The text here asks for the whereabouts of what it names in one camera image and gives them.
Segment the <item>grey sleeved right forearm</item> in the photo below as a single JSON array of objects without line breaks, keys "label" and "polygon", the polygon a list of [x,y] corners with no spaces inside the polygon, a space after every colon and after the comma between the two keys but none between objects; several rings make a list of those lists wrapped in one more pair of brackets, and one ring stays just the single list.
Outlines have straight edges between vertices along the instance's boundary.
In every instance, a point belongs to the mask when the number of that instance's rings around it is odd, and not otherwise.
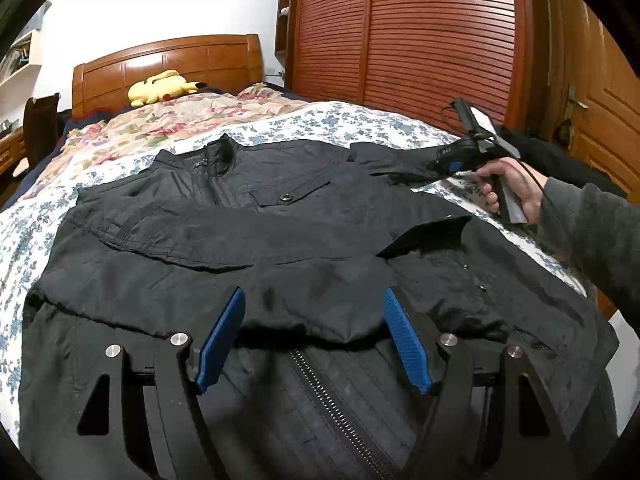
[{"label": "grey sleeved right forearm", "polygon": [[638,330],[639,207],[593,184],[576,188],[550,178],[539,227]]}]

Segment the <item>person's right hand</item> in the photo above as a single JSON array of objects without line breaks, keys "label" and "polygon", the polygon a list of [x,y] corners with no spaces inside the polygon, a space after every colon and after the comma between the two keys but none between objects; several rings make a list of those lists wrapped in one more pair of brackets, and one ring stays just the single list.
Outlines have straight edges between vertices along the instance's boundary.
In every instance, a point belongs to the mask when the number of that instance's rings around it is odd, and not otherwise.
[{"label": "person's right hand", "polygon": [[542,191],[548,178],[528,166],[525,162],[511,158],[492,160],[476,172],[480,178],[480,192],[485,197],[486,206],[491,212],[500,209],[500,198],[492,188],[489,179],[493,176],[504,177],[506,186],[520,200],[523,214],[528,224],[537,224],[540,218]]}]

